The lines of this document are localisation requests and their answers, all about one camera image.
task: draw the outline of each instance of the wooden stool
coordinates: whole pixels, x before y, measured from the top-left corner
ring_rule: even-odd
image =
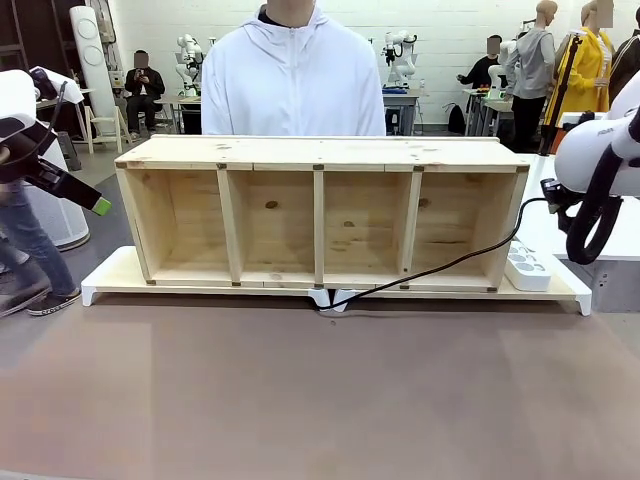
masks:
[[[96,117],[89,106],[84,107],[84,115],[87,123],[87,143],[89,144],[89,153],[91,155],[93,155],[94,143],[116,142],[118,145],[118,153],[122,153],[122,132],[124,132],[124,136],[127,139],[127,142],[129,142],[129,145],[133,144],[133,140],[131,140],[131,135],[129,134],[129,129],[127,128],[127,123],[124,121],[122,112],[118,107],[115,107],[113,117]],[[96,126],[96,138],[91,138],[92,123]],[[115,136],[105,136],[100,129],[101,123],[113,123]]]

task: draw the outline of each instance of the black jacket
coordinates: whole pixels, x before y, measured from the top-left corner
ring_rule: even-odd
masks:
[[[144,70],[144,74],[149,77],[149,83],[144,84],[140,81],[135,80],[136,70],[137,69],[130,70],[129,73],[127,73],[127,83],[125,83],[124,88],[128,92],[133,93],[133,96],[135,97],[140,95],[142,87],[144,86],[147,95],[149,95],[154,100],[159,99],[160,95],[164,93],[164,82],[162,81],[162,77],[160,76],[160,74],[153,68],[147,67],[142,69]]]
[[[613,104],[618,94],[640,71],[640,30],[633,32],[633,37],[620,45],[613,56],[613,69],[609,82],[609,100]]]

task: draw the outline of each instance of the person sitting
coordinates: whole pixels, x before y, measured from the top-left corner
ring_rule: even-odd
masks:
[[[129,132],[134,140],[140,138],[140,121],[138,114],[143,112],[149,135],[156,133],[156,112],[162,105],[154,103],[164,93],[162,76],[149,67],[149,54],[138,50],[134,56],[135,68],[127,73],[125,89],[132,93],[127,99],[127,120]]]
[[[500,35],[492,35],[489,39],[497,39],[499,43],[502,43],[502,37]],[[464,75],[458,75],[456,78],[463,85],[472,84],[474,90],[486,86],[491,86],[491,77],[489,76],[489,67],[493,65],[500,65],[498,62],[498,55],[489,54],[485,57],[482,57],[480,60],[476,62],[476,64],[469,72],[469,75],[466,77]],[[506,78],[503,79],[503,87],[506,86]]]

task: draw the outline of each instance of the shelf unit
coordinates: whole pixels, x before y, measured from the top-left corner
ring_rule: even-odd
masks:
[[[240,289],[368,289],[495,244],[528,173],[492,139],[384,137],[155,136],[116,167],[149,284]],[[506,256],[395,290],[494,292]]]

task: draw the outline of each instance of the white base board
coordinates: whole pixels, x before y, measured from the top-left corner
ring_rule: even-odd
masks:
[[[549,257],[545,259],[554,276],[547,292],[522,292],[516,290],[505,277],[497,292],[423,292],[386,290],[375,293],[377,298],[420,298],[434,300],[522,300],[522,301],[576,301],[582,315],[591,315],[591,290],[562,263]],[[146,293],[185,295],[266,295],[283,297],[311,297],[320,307],[330,305],[329,293],[324,289],[301,288],[246,288],[246,287],[194,287],[147,285],[135,247],[120,247],[82,282],[82,303],[89,307],[98,293]],[[335,301],[342,301],[359,293],[355,290],[338,290]],[[346,305],[338,307],[343,311]]]

